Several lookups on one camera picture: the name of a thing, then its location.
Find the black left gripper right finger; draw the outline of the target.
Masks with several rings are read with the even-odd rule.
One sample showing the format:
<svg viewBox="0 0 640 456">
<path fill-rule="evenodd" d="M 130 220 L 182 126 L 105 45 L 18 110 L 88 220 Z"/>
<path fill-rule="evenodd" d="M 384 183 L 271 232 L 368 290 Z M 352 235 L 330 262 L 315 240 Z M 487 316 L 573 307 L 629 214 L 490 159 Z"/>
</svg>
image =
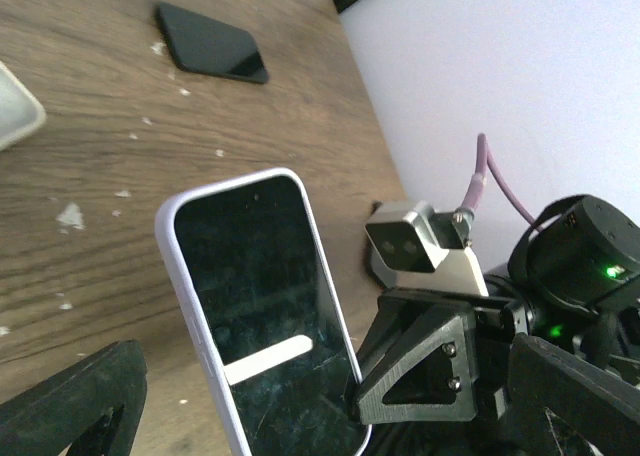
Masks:
<svg viewBox="0 0 640 456">
<path fill-rule="evenodd" d="M 541 338 L 515 337 L 508 392 L 530 455 L 639 453 L 639 390 Z"/>
</svg>

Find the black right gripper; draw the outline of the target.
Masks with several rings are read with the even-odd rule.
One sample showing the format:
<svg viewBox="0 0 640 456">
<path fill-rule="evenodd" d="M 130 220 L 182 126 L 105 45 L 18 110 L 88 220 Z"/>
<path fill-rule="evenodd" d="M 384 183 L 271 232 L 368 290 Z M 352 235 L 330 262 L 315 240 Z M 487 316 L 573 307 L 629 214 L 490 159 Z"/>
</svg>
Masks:
<svg viewBox="0 0 640 456">
<path fill-rule="evenodd" d="M 639 284 L 583 313 L 502 276 L 487 297 L 393 288 L 358 351 L 354 415 L 374 424 L 378 455 L 530 455 L 516 444 L 509 355 L 541 338 L 639 390 Z"/>
</svg>

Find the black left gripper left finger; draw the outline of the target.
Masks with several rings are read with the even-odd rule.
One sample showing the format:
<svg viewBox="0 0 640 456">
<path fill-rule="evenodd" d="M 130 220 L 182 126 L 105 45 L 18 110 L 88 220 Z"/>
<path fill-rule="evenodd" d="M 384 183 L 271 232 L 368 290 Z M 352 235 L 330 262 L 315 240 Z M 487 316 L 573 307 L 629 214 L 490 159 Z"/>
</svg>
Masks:
<svg viewBox="0 0 640 456">
<path fill-rule="evenodd" d="M 114 342 L 1 404 L 3 455 L 128 455 L 147 396 L 139 342 Z"/>
</svg>

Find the beige phone case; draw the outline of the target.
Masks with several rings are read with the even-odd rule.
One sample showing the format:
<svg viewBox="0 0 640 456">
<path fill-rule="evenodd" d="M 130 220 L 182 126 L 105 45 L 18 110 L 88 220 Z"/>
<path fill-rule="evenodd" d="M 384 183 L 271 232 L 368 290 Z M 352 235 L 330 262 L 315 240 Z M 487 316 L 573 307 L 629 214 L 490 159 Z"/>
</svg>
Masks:
<svg viewBox="0 0 640 456">
<path fill-rule="evenodd" d="M 42 104 L 11 70 L 4 63 L 0 67 L 0 148 L 5 150 L 42 128 L 47 116 Z"/>
</svg>

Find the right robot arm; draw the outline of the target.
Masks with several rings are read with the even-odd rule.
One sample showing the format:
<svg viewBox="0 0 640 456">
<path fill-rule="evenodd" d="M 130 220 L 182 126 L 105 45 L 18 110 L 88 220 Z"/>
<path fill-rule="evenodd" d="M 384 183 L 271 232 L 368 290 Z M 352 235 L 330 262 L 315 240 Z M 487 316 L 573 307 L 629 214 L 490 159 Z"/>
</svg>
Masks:
<svg viewBox="0 0 640 456">
<path fill-rule="evenodd" d="M 474 266 L 467 209 L 378 204 L 384 283 L 351 407 L 370 455 L 635 455 L 639 229 L 606 201 L 553 202 L 508 262 Z"/>
</svg>

